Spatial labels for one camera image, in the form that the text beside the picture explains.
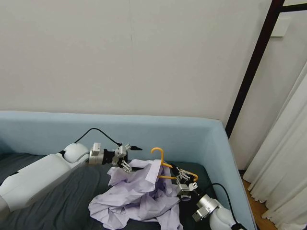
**clothes hanger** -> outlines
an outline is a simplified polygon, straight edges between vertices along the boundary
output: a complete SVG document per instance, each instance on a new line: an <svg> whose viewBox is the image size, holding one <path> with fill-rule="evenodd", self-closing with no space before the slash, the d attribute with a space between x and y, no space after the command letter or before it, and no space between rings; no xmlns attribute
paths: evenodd
<svg viewBox="0 0 307 230"><path fill-rule="evenodd" d="M167 163L164 162L164 150L163 150L162 148L160 148L160 147L154 147L154 148L152 148L152 150L150 151L150 153L153 153L153 152L156 151L156 150L161 152L161 165L166 166L166 167L172 169L172 168L173 168L172 165L167 164ZM192 172L189 172L189 171L187 171L187 170L184 170L184 169L181 169L181 170L185 171L185 172L188 173L188 174L193 175L193 176L194 176L194 180L193 180L194 182L196 182L196 181L198 180L198 175L196 175L196 174L194 174L194 173L192 173ZM176 177L173 177L173 176L159 176L159 178L171 179L171 180L176 180L176 179L177 179Z"/></svg>

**bed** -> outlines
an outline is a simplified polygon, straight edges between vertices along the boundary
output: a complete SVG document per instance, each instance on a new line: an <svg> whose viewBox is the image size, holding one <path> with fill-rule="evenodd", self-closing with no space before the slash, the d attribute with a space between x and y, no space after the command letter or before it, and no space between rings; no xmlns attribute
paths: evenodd
<svg viewBox="0 0 307 230"><path fill-rule="evenodd" d="M150 154L152 147L165 150L165 160L174 161L186 170L200 175L204 188L210 183L223 184L230 196L234 213L247 229L255 222L244 187L228 144L223 125L218 120L187 117L87 115L34 112L0 112L1 181L10 173L45 155L57 153L91 127L98 127L113 139L143 148L129 154L129 159L158 159ZM87 147L101 142L114 148L101 135L92 132L82 139ZM97 194L108 189L106 172L109 165L88 166L76 170L66 181L34 205L12 213L1 223L1 229L101 229L91 219L88 204ZM214 188L215 196L229 207L226 195ZM180 221L185 229L209 229L208 223L196 224L186 203L180 204ZM160 229L157 223L129 221L127 228Z"/></svg>

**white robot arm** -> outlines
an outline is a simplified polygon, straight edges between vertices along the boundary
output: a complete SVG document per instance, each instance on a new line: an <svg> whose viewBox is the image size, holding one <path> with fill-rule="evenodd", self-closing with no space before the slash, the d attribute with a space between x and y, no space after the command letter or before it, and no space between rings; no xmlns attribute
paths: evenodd
<svg viewBox="0 0 307 230"><path fill-rule="evenodd" d="M16 171L0 185L0 218L36 202L86 163L111 163L127 173L140 170L141 168L133 168L127 164L127 154L131 148L141 150L130 144L120 145L113 151L101 150L100 143L95 143L88 150L82 144L73 143L57 154L47 155Z"/></svg>
<svg viewBox="0 0 307 230"><path fill-rule="evenodd" d="M209 222L212 230L246 230L244 226L237 222L231 207L229 195L224 186L219 183L213 183L207 188L213 185L221 186L226 192L231 211L224 208L220 202L210 198L207 194L202 196L201 194L203 193L198 188L197 183L193 181L194 177L192 174L181 170L173 164L172 166L172 172L177 177L178 196L182 201L188 198L190 199L189 202L197 202L196 205L199 209L193 214L196 222L202 221L204 218L210 218Z"/></svg>

